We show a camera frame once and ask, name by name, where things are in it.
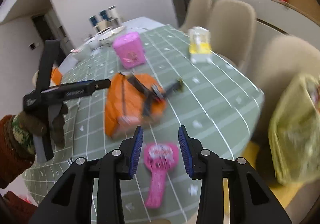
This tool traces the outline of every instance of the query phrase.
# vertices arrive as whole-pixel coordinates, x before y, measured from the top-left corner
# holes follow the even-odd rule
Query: green tablecloth
[[[250,139],[260,114],[263,93],[245,76],[218,55],[213,63],[192,65],[188,59],[189,37],[167,25],[140,34],[146,50],[147,63],[134,68],[135,73],[148,73],[162,86],[181,76],[183,93],[168,100],[161,122],[144,130],[144,143],[176,142],[178,128],[185,125],[191,137],[200,139],[208,148],[226,159],[236,158]],[[63,83],[85,79],[112,78],[117,71],[125,71],[114,50],[101,48],[96,56],[79,63],[63,77]],[[24,173],[28,190],[40,203],[54,183],[79,156],[93,160],[118,148],[122,138],[113,141],[105,136],[103,111],[107,90],[82,98],[80,108],[72,107],[66,116],[65,149],[55,148],[54,158],[45,164],[35,164]],[[78,100],[68,101],[70,107]],[[166,218],[181,224],[197,210],[201,190],[200,181],[192,181],[185,173],[183,160],[169,173],[162,205],[146,209],[150,172],[143,160],[136,177],[121,182],[122,202],[126,223],[144,223],[150,219]],[[92,197],[92,223],[96,222],[97,181]]]

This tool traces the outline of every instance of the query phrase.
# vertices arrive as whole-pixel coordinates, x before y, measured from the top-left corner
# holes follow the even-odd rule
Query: dark door
[[[48,26],[46,20],[44,19],[44,15],[33,17],[32,20],[43,42],[48,39],[56,39],[50,27]],[[61,65],[61,63],[65,58],[66,58],[66,55],[63,52],[63,50],[60,48],[59,55],[56,60],[56,63],[58,64],[58,66]]]

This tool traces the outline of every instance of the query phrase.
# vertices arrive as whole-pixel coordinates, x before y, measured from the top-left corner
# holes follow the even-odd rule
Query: yellow plastic bag
[[[318,86],[311,75],[295,76],[270,120],[269,144],[281,184],[320,178],[320,114],[312,100]]]

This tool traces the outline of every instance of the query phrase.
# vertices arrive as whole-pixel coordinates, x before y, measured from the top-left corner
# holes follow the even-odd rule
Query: silver screw
[[[238,163],[241,164],[241,165],[244,165],[247,161],[243,158],[243,157],[239,157],[237,159]]]
[[[76,160],[76,164],[78,164],[78,165],[82,165],[84,162],[85,162],[85,159],[84,159],[83,157],[79,157],[79,158]]]
[[[116,156],[116,157],[119,156],[119,155],[121,155],[121,153],[122,153],[122,152],[121,152],[121,150],[119,150],[119,149],[116,149],[116,150],[113,150],[113,151],[112,151],[112,155],[113,155],[113,156]]]
[[[204,155],[204,156],[208,156],[208,155],[210,155],[210,151],[207,150],[207,149],[202,149],[201,150],[201,154]]]

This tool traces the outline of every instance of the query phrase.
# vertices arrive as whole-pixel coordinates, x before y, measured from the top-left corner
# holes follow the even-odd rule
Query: pink container
[[[146,62],[142,41],[138,32],[131,32],[117,37],[113,41],[112,47],[126,69]]]

